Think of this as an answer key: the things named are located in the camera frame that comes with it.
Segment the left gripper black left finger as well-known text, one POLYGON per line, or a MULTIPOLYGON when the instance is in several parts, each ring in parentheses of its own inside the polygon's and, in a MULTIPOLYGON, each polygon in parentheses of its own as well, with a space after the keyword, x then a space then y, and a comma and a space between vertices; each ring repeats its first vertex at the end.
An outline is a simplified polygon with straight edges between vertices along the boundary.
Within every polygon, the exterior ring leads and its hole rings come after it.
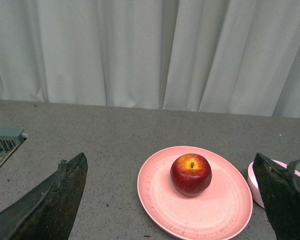
POLYGON ((87 158, 79 153, 0 212, 0 240, 67 240, 85 189, 87 158))

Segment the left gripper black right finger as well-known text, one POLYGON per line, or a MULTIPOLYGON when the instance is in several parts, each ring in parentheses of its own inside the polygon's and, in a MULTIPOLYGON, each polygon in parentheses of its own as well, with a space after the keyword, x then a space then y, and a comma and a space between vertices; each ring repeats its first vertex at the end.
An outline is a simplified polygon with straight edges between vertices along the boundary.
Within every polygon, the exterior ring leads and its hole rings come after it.
POLYGON ((252 169, 266 216, 278 240, 300 240, 300 159, 283 167, 257 153, 252 169))

